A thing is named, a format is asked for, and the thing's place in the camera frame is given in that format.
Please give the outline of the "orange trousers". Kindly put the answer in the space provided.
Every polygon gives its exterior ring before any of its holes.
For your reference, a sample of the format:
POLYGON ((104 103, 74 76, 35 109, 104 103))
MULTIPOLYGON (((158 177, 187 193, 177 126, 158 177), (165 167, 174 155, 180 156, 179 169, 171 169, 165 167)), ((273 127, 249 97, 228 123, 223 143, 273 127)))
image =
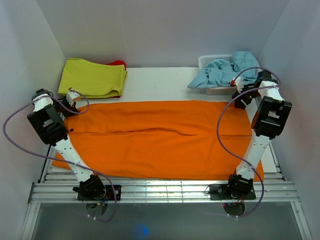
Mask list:
POLYGON ((243 109, 200 100, 97 103, 68 117, 72 145, 110 177, 227 180, 249 146, 243 109))

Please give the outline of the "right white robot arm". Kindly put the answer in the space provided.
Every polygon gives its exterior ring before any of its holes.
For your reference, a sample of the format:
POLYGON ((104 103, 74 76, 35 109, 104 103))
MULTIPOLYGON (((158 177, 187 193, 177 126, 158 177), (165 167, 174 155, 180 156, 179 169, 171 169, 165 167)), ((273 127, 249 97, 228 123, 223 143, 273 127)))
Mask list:
POLYGON ((232 95, 235 108, 245 109, 253 99, 260 98, 251 122, 252 137, 244 160, 229 176, 225 189, 230 198, 244 199, 245 196, 253 193, 255 169, 266 148, 282 133, 292 109, 292 103, 281 97, 278 87, 280 82, 267 70, 260 71, 254 83, 245 84, 240 78, 232 80, 231 84, 236 87, 236 92, 232 95))

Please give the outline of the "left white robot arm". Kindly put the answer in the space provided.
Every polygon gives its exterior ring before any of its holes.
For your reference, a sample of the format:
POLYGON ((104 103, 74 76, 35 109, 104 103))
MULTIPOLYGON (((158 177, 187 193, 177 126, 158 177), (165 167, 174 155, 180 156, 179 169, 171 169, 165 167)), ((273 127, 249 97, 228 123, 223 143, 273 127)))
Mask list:
POLYGON ((74 187, 73 191, 89 200, 103 200, 106 197, 106 187, 77 153, 63 120, 79 113, 76 101, 81 95, 70 88, 65 97, 58 100, 52 97, 52 92, 46 89, 37 90, 32 97, 34 110, 27 115, 27 119, 40 139, 46 145, 53 146, 62 159, 68 161, 68 166, 79 182, 79 186, 74 187))

